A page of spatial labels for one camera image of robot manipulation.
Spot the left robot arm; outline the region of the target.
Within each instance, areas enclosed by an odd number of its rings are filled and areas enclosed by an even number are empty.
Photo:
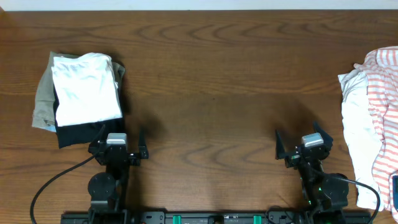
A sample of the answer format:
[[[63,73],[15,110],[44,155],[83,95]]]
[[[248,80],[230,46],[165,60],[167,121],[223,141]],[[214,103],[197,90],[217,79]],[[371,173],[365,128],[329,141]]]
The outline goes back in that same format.
[[[106,170],[88,182],[91,196],[89,223],[132,223],[134,219],[125,206],[129,170],[149,158],[144,131],[140,130],[137,152],[128,151],[127,134],[104,132],[102,127],[90,142],[88,152]]]

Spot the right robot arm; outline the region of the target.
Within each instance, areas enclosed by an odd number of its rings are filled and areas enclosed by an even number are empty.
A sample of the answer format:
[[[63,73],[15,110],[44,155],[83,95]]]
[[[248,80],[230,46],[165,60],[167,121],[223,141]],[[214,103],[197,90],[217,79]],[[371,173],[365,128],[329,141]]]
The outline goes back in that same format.
[[[343,208],[348,205],[348,183],[340,180],[343,174],[327,174],[322,160],[330,155],[333,138],[318,123],[313,124],[314,133],[303,136],[301,144],[287,152],[282,138],[275,133],[275,158],[283,159],[287,168],[294,168],[300,174],[303,196],[309,207],[294,215],[293,223],[342,224],[347,219]]]

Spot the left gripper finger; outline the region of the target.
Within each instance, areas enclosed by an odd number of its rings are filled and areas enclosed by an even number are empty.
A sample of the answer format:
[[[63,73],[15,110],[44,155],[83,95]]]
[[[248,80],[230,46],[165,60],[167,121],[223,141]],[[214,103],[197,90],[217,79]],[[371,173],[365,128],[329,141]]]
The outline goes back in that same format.
[[[138,148],[139,148],[139,152],[140,153],[146,153],[147,152],[145,134],[144,134],[144,130],[142,128],[139,131]]]
[[[105,125],[102,125],[101,129],[96,134],[95,138],[92,140],[92,142],[91,142],[92,145],[98,145],[101,142],[105,127],[106,127]]]

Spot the white t-shirt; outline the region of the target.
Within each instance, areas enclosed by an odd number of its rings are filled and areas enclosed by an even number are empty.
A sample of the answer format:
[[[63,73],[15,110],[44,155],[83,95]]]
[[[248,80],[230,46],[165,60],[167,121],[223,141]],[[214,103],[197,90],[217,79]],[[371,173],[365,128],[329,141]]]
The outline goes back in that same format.
[[[355,180],[379,192],[372,168],[382,142],[369,112],[368,78],[360,70],[338,75],[342,90],[343,136],[352,160]]]

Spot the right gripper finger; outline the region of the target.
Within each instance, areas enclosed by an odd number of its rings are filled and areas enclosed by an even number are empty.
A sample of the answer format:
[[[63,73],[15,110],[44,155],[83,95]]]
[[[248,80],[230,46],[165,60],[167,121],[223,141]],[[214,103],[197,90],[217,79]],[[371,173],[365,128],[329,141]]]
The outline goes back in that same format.
[[[314,128],[314,131],[316,133],[319,133],[320,136],[322,137],[324,145],[327,148],[332,148],[333,138],[326,131],[324,131],[316,121],[313,122],[313,128]]]
[[[285,158],[285,149],[281,139],[281,136],[278,130],[275,130],[275,138],[276,138],[276,145],[275,145],[275,158],[277,160]]]

